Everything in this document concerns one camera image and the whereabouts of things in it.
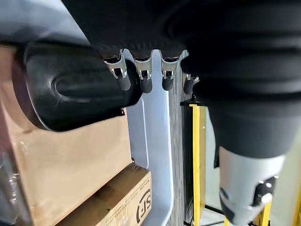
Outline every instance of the yellow metal frame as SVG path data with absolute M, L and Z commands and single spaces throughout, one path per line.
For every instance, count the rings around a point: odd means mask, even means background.
M 205 208 L 206 108 L 189 106 L 193 115 L 193 218 L 198 226 Z
M 301 188 L 299 191 L 299 198 L 297 202 L 295 216 L 293 218 L 293 226 L 301 226 Z

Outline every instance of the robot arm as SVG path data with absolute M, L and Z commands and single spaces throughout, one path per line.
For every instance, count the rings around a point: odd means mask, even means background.
M 144 60 L 141 52 L 169 52 L 164 54 L 167 62 L 188 50 L 181 66 L 200 79 L 194 94 L 209 108 L 223 211 L 235 225 L 253 220 L 272 199 L 300 124 L 301 2 L 63 3 L 107 62 L 118 60 L 121 48 L 131 51 L 136 65 Z M 149 78 L 141 72 L 143 81 Z

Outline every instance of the printed logo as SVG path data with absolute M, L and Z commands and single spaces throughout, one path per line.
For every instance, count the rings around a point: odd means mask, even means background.
M 142 196 L 137 207 L 137 212 L 136 212 L 137 223 L 140 222 L 141 218 L 146 213 L 146 210 L 151 206 L 150 201 L 151 201 L 151 189 L 148 189 Z

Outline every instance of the cardboard box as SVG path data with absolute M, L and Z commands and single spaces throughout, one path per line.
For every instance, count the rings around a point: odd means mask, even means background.
M 34 225 L 53 226 L 132 162 L 127 117 L 64 133 L 35 127 L 14 93 L 15 51 L 0 47 L 0 158 L 15 159 Z
M 130 164 L 57 226 L 139 226 L 151 210 L 151 172 Z

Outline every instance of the black cable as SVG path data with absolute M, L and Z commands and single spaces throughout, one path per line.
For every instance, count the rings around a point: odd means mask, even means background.
M 221 221 L 217 221 L 217 222 L 214 222 L 214 223 L 210 223 L 210 224 L 206 224 L 206 225 L 201 225 L 201 226 L 212 226 L 212 225 L 218 225 L 218 224 L 221 224 L 221 223 L 224 223 L 224 221 L 221 220 Z
M 191 226 L 191 224 L 187 223 L 186 221 L 184 221 L 184 225 Z
M 208 210 L 212 210 L 212 211 L 214 211 L 214 212 L 216 212 L 216 213 L 220 213 L 220 214 L 224 215 L 224 212 L 223 212 L 223 211 L 221 211 L 221 210 L 219 210 L 219 209 L 217 209 L 217 208 L 214 208 L 214 207 L 212 207 L 212 206 L 205 205 L 205 208 L 208 209 Z

